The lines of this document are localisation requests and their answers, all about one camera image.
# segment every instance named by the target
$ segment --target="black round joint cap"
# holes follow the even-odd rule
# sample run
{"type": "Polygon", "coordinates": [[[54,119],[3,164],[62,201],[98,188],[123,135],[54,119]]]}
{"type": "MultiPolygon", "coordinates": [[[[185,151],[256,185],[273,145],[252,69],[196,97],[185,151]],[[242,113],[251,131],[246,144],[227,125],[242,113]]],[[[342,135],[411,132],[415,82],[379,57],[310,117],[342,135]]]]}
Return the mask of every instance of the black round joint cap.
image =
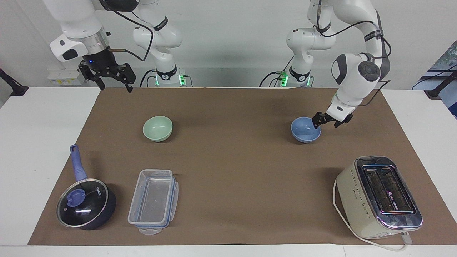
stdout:
{"type": "Polygon", "coordinates": [[[370,61],[363,61],[359,64],[359,73],[369,82],[376,81],[381,76],[379,67],[370,61]]]}

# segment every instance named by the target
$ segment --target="bowl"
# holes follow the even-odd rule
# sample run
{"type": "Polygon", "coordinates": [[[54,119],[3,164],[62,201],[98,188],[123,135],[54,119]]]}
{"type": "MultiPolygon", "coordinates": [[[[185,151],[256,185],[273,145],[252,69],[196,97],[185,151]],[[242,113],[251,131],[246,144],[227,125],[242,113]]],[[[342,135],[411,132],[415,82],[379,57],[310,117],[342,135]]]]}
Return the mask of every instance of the bowl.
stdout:
{"type": "Polygon", "coordinates": [[[320,136],[320,127],[314,128],[313,120],[308,117],[296,118],[290,126],[293,137],[302,143],[311,143],[320,136]]]}
{"type": "Polygon", "coordinates": [[[162,142],[171,135],[173,123],[165,116],[150,118],[143,125],[143,135],[154,142],[162,142]]]}

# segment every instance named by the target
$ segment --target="blue pot handle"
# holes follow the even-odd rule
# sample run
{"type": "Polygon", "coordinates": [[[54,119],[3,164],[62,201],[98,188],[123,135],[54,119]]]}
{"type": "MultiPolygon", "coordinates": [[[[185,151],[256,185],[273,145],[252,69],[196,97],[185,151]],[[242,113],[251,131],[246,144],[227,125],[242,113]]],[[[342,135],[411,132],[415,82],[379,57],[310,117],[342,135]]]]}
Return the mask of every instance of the blue pot handle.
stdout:
{"type": "Polygon", "coordinates": [[[76,181],[87,179],[87,175],[84,171],[83,165],[81,164],[80,149],[77,145],[70,146],[70,156],[76,181]]]}

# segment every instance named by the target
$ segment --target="white cord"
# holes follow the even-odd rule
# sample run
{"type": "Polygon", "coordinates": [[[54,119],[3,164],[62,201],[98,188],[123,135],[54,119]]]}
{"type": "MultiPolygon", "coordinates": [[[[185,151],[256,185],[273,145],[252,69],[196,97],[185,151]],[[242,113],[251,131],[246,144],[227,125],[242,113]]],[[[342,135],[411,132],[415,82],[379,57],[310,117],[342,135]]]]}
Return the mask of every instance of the white cord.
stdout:
{"type": "Polygon", "coordinates": [[[344,221],[344,223],[346,224],[347,228],[360,240],[364,241],[364,242],[367,242],[369,244],[372,244],[374,246],[377,246],[377,247],[380,247],[380,248],[384,248],[386,250],[391,250],[391,251],[394,251],[394,252],[401,252],[403,251],[404,249],[406,249],[407,245],[404,244],[400,249],[395,249],[395,248],[390,248],[390,247],[387,247],[387,246],[383,246],[383,245],[380,245],[380,244],[377,244],[377,243],[374,243],[374,242],[371,242],[367,239],[364,239],[364,238],[361,238],[359,237],[351,228],[351,226],[349,226],[349,223],[347,223],[346,219],[343,217],[343,214],[341,214],[340,212],[340,209],[338,209],[338,207],[336,206],[336,203],[335,203],[335,191],[336,191],[336,180],[335,180],[335,183],[333,183],[333,206],[335,206],[335,209],[336,211],[338,212],[338,214],[340,215],[341,219],[344,221]]]}

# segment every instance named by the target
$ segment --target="toaster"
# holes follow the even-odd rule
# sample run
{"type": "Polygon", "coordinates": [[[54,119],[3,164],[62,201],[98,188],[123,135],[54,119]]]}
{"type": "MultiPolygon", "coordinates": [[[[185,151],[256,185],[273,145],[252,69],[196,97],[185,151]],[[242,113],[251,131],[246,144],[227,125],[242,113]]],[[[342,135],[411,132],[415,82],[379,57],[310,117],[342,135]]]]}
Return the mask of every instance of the toaster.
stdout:
{"type": "Polygon", "coordinates": [[[365,239],[406,234],[422,215],[396,165],[384,156],[362,156],[342,171],[336,185],[347,221],[365,239]]]}

